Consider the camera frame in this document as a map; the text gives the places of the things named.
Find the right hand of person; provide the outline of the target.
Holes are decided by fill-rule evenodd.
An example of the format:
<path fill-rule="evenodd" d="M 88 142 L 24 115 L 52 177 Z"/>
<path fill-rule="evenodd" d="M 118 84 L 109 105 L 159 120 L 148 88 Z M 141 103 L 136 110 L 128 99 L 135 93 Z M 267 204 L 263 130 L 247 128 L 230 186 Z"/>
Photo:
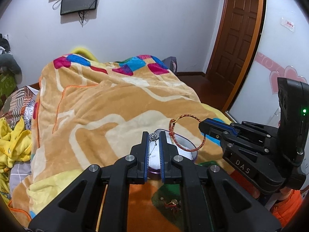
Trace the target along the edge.
<path fill-rule="evenodd" d="M 276 204 L 285 202 L 290 195 L 293 193 L 293 189 L 289 188 L 289 187 L 284 187 L 279 189 L 279 193 L 277 193 L 277 200 L 276 200 Z"/>

